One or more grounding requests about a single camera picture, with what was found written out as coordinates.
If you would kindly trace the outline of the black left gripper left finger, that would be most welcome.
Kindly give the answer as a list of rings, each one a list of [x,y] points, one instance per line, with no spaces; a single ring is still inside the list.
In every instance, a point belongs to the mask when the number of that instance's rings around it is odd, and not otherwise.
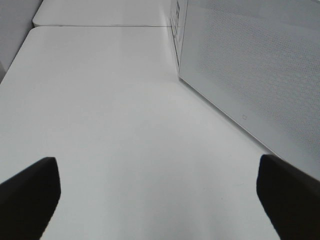
[[[0,238],[39,240],[61,197],[57,160],[45,157],[0,184]]]

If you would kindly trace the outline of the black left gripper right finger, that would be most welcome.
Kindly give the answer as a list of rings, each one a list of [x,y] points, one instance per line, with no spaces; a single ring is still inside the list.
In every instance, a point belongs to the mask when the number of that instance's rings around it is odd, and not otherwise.
[[[260,158],[256,193],[282,240],[320,238],[320,182],[272,154]]]

